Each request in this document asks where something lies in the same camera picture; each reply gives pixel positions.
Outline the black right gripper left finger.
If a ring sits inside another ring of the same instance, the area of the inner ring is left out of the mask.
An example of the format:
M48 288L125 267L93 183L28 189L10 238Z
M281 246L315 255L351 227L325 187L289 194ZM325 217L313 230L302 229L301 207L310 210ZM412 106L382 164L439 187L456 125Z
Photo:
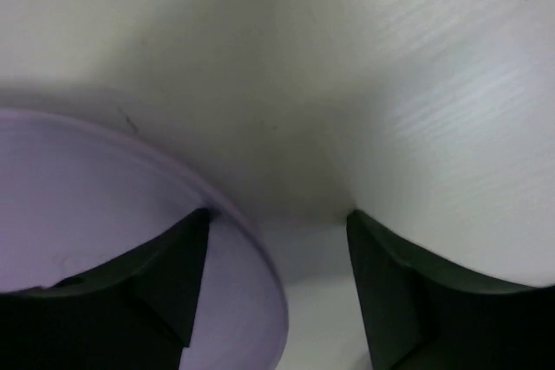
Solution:
M56 285L1 295L3 369L176 369L189 347L211 212Z

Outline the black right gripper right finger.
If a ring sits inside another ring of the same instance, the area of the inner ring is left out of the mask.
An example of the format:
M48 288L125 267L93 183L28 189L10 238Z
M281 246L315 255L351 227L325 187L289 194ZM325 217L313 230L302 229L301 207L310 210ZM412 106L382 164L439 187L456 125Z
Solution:
M552 369L554 288L464 268L365 212L346 219L374 369Z

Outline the purple plastic plate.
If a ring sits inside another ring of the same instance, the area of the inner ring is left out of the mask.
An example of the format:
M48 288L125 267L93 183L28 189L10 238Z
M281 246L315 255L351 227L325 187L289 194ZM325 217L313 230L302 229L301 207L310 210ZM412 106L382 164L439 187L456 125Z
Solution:
M184 369L273 369L284 290L251 222L180 162L67 117L1 112L1 289L50 287L157 237L195 209L210 226Z

